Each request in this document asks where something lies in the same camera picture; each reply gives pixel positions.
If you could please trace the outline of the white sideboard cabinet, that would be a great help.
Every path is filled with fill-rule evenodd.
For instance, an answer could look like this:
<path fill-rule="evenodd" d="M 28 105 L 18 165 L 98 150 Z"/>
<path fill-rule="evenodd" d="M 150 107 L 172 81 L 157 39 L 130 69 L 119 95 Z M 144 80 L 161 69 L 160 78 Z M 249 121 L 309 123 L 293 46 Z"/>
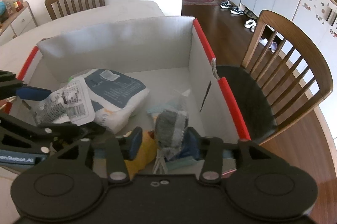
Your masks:
<path fill-rule="evenodd" d="M 30 5 L 23 3 L 23 9 L 9 16 L 1 26 L 0 46 L 38 26 Z"/>

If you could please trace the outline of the white slippers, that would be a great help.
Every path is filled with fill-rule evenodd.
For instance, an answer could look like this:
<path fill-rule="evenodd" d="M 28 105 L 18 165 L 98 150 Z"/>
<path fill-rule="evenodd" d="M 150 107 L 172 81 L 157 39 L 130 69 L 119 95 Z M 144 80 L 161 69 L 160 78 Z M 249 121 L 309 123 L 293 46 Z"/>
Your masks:
<path fill-rule="evenodd" d="M 244 27 L 246 29 L 250 29 L 251 32 L 255 31 L 257 22 L 254 19 L 249 19 L 245 22 Z"/>

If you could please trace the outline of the wooden chair at right side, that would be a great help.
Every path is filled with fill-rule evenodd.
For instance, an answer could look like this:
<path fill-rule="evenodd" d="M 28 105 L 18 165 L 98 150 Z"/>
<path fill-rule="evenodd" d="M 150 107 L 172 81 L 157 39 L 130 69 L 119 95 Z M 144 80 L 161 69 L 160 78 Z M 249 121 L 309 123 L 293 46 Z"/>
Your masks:
<path fill-rule="evenodd" d="M 311 39 L 286 17 L 263 10 L 239 66 L 227 79 L 250 139 L 263 144 L 314 110 L 333 91 L 330 69 Z"/>

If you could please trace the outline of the red cardboard box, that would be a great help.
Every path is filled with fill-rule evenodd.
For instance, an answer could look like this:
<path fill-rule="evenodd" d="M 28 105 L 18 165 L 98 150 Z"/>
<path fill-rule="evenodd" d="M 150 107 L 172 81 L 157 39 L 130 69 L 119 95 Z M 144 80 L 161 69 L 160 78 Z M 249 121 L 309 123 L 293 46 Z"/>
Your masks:
<path fill-rule="evenodd" d="M 95 68 L 115 70 L 141 81 L 149 94 L 127 125 L 154 129 L 152 113 L 183 98 L 189 125 L 204 137 L 227 143 L 249 132 L 225 78 L 217 75 L 215 55 L 192 17 L 153 17 L 103 23 L 38 43 L 7 70 L 31 86 L 58 90 L 71 76 Z"/>

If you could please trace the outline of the blue globe toy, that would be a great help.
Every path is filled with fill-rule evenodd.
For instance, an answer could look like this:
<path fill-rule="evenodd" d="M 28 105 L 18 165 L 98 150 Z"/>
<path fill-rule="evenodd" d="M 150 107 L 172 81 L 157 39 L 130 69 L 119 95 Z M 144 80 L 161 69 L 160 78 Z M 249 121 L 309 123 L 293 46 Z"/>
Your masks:
<path fill-rule="evenodd" d="M 0 16 L 4 15 L 6 10 L 6 4 L 3 1 L 0 1 Z"/>

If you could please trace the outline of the clear bag black contents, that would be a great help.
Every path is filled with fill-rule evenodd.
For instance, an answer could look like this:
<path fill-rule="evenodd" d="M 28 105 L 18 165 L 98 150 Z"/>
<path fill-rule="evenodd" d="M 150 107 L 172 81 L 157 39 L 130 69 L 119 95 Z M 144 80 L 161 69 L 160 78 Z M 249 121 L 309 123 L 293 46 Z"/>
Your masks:
<path fill-rule="evenodd" d="M 158 147 L 168 161 L 176 158 L 183 150 L 183 140 L 189 125 L 187 99 L 190 93 L 190 89 L 177 93 L 171 100 L 148 111 L 154 119 Z"/>

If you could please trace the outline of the yellow snack packet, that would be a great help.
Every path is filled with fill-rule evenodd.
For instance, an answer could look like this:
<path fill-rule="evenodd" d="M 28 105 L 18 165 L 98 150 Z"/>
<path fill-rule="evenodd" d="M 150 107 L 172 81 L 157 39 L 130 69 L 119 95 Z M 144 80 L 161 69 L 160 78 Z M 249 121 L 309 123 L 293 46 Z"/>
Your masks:
<path fill-rule="evenodd" d="M 153 131 L 142 133 L 142 143 L 134 160 L 124 160 L 130 179 L 152 162 L 157 155 L 157 144 Z"/>

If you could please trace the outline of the white printed label wrapper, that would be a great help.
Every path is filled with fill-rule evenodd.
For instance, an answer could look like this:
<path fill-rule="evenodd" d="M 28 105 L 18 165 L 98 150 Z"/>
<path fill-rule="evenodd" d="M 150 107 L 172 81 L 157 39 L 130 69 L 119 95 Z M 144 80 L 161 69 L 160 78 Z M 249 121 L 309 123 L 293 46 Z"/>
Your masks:
<path fill-rule="evenodd" d="M 95 111 L 88 87 L 82 77 L 51 93 L 34 107 L 31 113 L 37 125 L 70 122 L 77 126 L 94 121 Z"/>

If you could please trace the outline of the dark blue white bag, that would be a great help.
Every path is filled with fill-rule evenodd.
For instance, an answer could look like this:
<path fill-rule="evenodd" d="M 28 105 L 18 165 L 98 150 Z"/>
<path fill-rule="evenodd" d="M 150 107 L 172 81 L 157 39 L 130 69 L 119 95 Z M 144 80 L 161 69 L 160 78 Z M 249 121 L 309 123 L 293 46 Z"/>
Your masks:
<path fill-rule="evenodd" d="M 119 133 L 144 104 L 150 90 L 138 79 L 107 69 L 91 69 L 73 75 L 83 78 L 94 109 L 94 122 Z"/>

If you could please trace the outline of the pair of sneakers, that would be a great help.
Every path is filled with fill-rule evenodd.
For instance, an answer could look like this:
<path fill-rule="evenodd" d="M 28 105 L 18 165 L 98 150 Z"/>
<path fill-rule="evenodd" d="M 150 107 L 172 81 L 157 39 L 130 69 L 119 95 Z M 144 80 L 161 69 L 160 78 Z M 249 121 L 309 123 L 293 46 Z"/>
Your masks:
<path fill-rule="evenodd" d="M 231 14 L 244 15 L 245 12 L 237 6 L 233 6 L 230 1 L 223 1 L 220 4 L 221 9 L 229 9 Z"/>

